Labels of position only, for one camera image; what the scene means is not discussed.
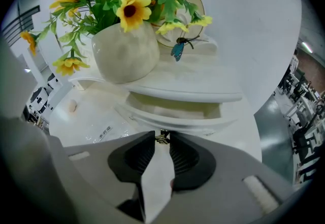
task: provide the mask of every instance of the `flower center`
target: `flower center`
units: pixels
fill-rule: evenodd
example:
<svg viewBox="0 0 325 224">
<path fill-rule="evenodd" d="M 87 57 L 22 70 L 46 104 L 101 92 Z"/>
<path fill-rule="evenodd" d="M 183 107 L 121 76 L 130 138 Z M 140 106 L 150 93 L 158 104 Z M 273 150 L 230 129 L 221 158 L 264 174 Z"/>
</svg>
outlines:
<svg viewBox="0 0 325 224">
<path fill-rule="evenodd" d="M 126 17 L 131 17 L 136 13 L 136 7 L 129 5 L 124 8 L 124 15 Z"/>
</svg>

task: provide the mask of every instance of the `white wall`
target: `white wall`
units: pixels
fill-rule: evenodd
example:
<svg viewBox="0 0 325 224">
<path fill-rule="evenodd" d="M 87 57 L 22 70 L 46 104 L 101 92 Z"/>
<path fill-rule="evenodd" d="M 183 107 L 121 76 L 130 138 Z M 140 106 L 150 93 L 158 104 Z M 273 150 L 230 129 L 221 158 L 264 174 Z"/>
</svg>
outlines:
<svg viewBox="0 0 325 224">
<path fill-rule="evenodd" d="M 213 17 L 206 34 L 218 55 L 234 65 L 253 111 L 270 97 L 294 53 L 301 23 L 301 0 L 202 0 Z"/>
<path fill-rule="evenodd" d="M 29 44 L 27 41 L 25 41 L 22 38 L 19 38 L 17 42 L 15 42 L 11 47 L 11 51 L 14 53 L 15 57 L 19 57 L 22 54 L 25 54 L 29 51 Z M 32 55 L 32 59 L 34 63 L 36 64 L 39 71 L 42 71 L 46 66 L 46 62 L 40 52 L 40 50 L 37 48 L 36 50 L 36 56 Z"/>
<path fill-rule="evenodd" d="M 11 23 L 13 20 L 15 20 L 18 17 L 18 0 L 15 0 L 10 8 L 8 9 L 6 15 L 4 16 L 4 19 L 1 23 L 1 30 L 3 30 L 9 23 Z"/>
</svg>

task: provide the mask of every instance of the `flower pot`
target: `flower pot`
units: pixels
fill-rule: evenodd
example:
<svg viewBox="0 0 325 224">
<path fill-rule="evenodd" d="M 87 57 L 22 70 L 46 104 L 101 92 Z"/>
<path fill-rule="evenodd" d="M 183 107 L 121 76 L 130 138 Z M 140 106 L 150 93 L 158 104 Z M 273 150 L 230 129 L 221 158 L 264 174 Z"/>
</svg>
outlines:
<svg viewBox="0 0 325 224">
<path fill-rule="evenodd" d="M 93 36 L 92 50 L 102 77 L 114 83 L 141 79 L 159 61 L 158 42 L 148 22 L 127 33 L 119 23 L 110 26 Z"/>
</svg>

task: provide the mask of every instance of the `floor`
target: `floor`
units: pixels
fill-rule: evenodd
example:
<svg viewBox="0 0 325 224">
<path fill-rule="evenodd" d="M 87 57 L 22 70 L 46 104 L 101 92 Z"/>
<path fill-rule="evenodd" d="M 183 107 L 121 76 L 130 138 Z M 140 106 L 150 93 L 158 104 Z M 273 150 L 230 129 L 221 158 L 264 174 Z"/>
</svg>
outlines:
<svg viewBox="0 0 325 224">
<path fill-rule="evenodd" d="M 262 162 L 290 183 L 294 179 L 294 159 L 290 130 L 283 113 L 292 105 L 289 98 L 281 96 L 276 89 L 275 97 L 270 96 L 254 115 L 261 138 Z"/>
</svg>

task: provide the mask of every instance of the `office chair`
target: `office chair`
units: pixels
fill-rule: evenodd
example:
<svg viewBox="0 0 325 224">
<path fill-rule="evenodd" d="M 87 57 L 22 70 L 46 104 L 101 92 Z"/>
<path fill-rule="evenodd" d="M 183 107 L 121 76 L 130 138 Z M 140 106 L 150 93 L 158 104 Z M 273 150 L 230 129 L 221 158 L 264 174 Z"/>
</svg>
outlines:
<svg viewBox="0 0 325 224">
<path fill-rule="evenodd" d="M 289 98 L 293 99 L 294 103 L 305 93 L 303 89 L 301 89 L 302 84 L 306 81 L 305 76 L 301 76 L 299 83 L 294 89 L 294 92 L 290 95 Z"/>
</svg>

